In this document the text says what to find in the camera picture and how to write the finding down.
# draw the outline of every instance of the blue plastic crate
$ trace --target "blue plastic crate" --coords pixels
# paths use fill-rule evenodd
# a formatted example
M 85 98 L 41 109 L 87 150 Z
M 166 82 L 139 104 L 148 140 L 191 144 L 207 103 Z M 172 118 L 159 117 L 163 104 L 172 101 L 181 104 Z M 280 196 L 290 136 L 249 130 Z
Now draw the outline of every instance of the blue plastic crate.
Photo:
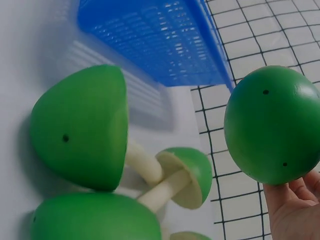
M 77 21 L 165 86 L 233 89 L 204 0 L 80 0 Z

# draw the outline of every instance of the small hole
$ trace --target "small hole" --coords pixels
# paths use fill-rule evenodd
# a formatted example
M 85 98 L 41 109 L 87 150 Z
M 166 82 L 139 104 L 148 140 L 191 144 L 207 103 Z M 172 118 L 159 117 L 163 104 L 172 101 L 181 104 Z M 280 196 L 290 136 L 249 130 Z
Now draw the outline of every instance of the small hole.
M 64 134 L 64 135 L 62 136 L 62 140 L 63 140 L 65 143 L 69 142 L 69 136 L 68 136 L 67 134 Z

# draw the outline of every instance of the cream mushroom stem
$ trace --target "cream mushroom stem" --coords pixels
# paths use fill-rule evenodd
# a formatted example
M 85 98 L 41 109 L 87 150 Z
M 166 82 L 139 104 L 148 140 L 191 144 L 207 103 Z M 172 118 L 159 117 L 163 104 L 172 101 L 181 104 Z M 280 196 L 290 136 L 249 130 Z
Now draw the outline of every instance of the cream mushroom stem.
M 153 213 L 158 212 L 172 197 L 191 183 L 190 174 L 184 170 L 178 170 L 164 179 L 150 191 L 140 196 L 137 201 Z
M 132 139 L 128 140 L 125 164 L 133 168 L 149 186 L 155 186 L 164 179 L 165 174 L 158 160 Z

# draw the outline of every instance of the finger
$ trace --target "finger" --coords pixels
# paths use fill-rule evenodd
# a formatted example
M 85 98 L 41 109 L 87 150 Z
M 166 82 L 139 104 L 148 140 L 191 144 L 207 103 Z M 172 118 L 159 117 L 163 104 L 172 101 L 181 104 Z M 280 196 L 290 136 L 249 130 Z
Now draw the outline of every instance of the finger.
M 310 171 L 307 175 L 303 177 L 306 186 L 315 195 L 320 194 L 320 173 L 316 170 Z
M 289 185 L 263 185 L 266 205 L 270 217 L 272 217 L 285 203 L 293 198 L 293 192 Z
M 316 203 L 318 202 L 316 196 L 308 190 L 305 181 L 302 177 L 292 182 L 289 182 L 289 187 L 299 199 L 311 200 Z

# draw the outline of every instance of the grid mat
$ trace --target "grid mat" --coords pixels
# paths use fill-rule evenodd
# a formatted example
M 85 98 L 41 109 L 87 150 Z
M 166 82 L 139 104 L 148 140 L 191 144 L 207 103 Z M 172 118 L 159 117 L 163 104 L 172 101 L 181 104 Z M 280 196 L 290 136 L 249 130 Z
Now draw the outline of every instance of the grid mat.
M 207 0 L 234 84 L 253 70 L 282 65 L 320 90 L 320 0 Z M 271 240 L 262 184 L 233 162 L 224 137 L 230 93 L 224 85 L 191 89 L 203 150 L 214 172 L 210 199 L 217 240 Z

